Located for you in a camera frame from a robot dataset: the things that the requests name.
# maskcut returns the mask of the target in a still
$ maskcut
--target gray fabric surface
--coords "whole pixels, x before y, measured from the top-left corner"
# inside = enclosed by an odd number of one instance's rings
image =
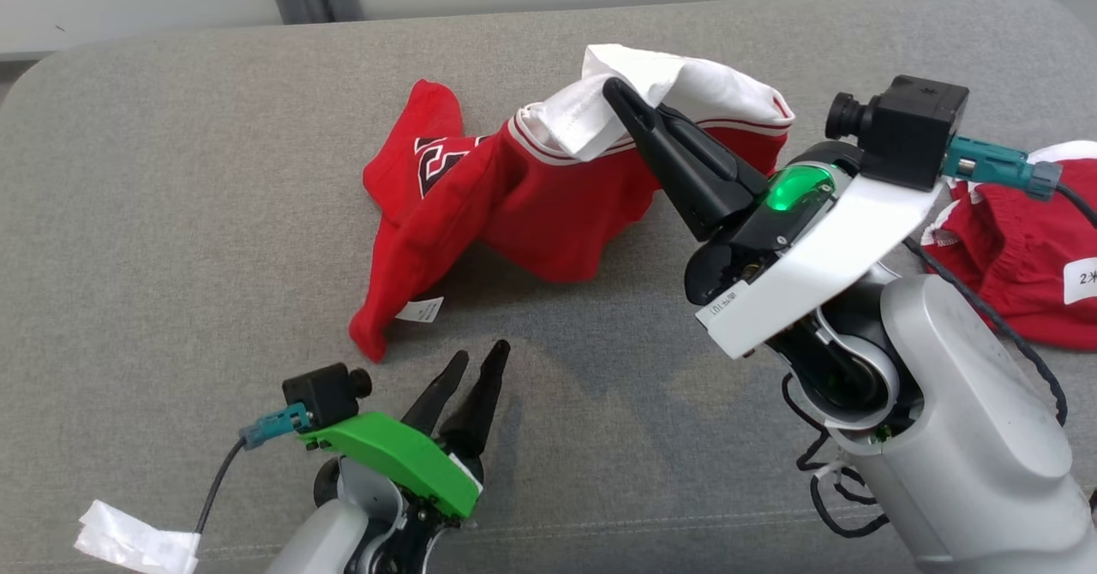
[[[412,82],[446,83],[467,131],[577,77],[589,43],[712,58],[779,88],[822,139],[839,90],[907,72],[972,89],[964,132],[1021,148],[1094,137],[1097,44],[1047,0],[742,0],[590,12],[155,36],[47,58],[0,108],[0,571],[99,573],[71,548],[99,498],[192,528],[236,430],[280,382],[367,365],[346,334],[377,210],[361,169]],[[432,325],[391,328],[369,407],[403,412],[452,352],[513,345],[470,529],[437,572],[913,572],[890,528],[817,520],[793,466],[812,435],[759,351],[731,362],[693,320],[693,249],[661,195],[587,284],[476,247]],[[892,265],[913,262],[896,252]],[[1075,471],[1097,482],[1092,357],[1047,350]],[[240,457],[200,572],[261,572],[313,511],[324,457]],[[873,508],[837,515],[855,526]]]

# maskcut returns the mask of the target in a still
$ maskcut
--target red garment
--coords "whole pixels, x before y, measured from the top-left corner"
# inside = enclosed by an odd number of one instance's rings
[[[1056,160],[1078,144],[1029,159]],[[1059,162],[1061,182],[1097,203],[1097,160]],[[1025,338],[1097,350],[1097,229],[1059,194],[1039,202],[1015,189],[961,183],[953,196],[923,238],[926,250]]]
[[[773,171],[788,126],[713,123],[710,134]],[[589,280],[606,244],[642,218],[659,189],[631,140],[579,162],[541,144],[521,111],[495,135],[465,137],[456,98],[429,81],[416,83],[362,181],[382,220],[350,336],[375,362],[388,323],[474,239],[547,281]]]

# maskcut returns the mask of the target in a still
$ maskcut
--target cable connector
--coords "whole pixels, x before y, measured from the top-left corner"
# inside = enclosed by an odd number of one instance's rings
[[[1028,155],[996,144],[957,135],[941,169],[945,176],[971,182],[1003,184],[1038,201],[1051,201],[1063,175],[1058,162],[1028,162]]]
[[[240,429],[245,450],[255,450],[259,446],[291,432],[308,428],[310,419],[304,403],[294,403],[285,409],[267,414],[255,424]]]

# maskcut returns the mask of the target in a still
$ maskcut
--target green indicator light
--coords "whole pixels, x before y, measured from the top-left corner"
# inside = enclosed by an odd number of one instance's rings
[[[828,185],[827,192],[834,192],[834,178],[818,167],[787,167],[770,180],[769,194],[766,195],[766,206],[778,212],[795,207],[804,196]]]

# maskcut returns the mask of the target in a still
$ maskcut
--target red and white garment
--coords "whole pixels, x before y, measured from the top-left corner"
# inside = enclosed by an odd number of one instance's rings
[[[1097,143],[1068,142],[1029,161],[1063,166],[1060,181],[1097,203]],[[1029,340],[1097,350],[1097,229],[1065,198],[957,182],[955,200],[921,244]]]
[[[465,136],[453,92],[419,81],[362,175],[382,211],[367,296],[350,324],[362,352],[380,361],[384,328],[476,239],[547,281],[595,277],[606,244],[642,218],[659,189],[602,98],[610,77],[773,171],[793,121],[788,104],[709,60],[592,45],[579,81],[521,108],[490,136]]]

